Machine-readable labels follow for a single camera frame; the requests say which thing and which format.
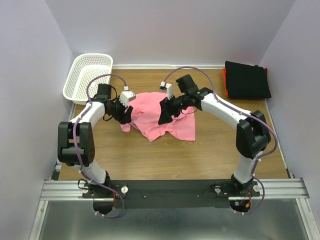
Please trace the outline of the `pink t shirt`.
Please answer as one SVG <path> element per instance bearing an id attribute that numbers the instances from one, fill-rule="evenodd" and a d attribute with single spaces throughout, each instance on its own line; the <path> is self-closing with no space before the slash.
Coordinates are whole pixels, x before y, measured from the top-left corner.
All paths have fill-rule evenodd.
<path id="1" fill-rule="evenodd" d="M 162 116 L 160 102 L 166 97 L 165 93 L 143 92 L 136 95 L 136 99 L 129 103 L 133 107 L 131 122 L 121 124 L 123 132 L 130 132 L 131 128 L 138 130 L 149 142 L 153 142 L 166 133 L 175 139 L 194 142 L 196 140 L 196 121 L 193 107 L 188 107 L 178 116 L 172 116 L 168 122 L 167 115 Z"/>

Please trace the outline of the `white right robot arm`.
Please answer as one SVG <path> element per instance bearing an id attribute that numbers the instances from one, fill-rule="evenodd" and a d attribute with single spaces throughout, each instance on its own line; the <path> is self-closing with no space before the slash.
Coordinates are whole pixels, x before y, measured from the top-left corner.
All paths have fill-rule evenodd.
<path id="1" fill-rule="evenodd" d="M 236 107 L 217 96 L 213 90 L 198 86 L 187 74 L 176 80 L 180 96 L 175 97 L 172 85 L 162 81 L 160 90 L 166 97 L 160 101 L 159 125 L 171 123 L 183 110 L 194 107 L 200 111 L 211 113 L 228 123 L 235 129 L 235 145 L 239 152 L 239 161 L 235 172 L 231 175 L 230 191 L 241 196 L 247 192 L 253 181 L 258 157 L 271 141 L 266 119 L 262 112 L 250 112 Z"/>

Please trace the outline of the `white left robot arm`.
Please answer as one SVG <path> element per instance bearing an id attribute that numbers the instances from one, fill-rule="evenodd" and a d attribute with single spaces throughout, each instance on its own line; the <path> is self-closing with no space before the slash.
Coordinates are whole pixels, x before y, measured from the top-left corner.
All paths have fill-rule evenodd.
<path id="1" fill-rule="evenodd" d="M 101 198 L 107 197 L 112 189 L 111 179 L 95 159 L 96 149 L 93 127 L 106 115 L 120 124 L 131 122 L 133 107 L 129 105 L 136 94 L 128 86 L 119 96 L 112 99 L 114 87 L 100 83 L 93 97 L 88 97 L 85 108 L 70 121 L 58 125 L 57 157 L 67 166 L 76 168 Z"/>

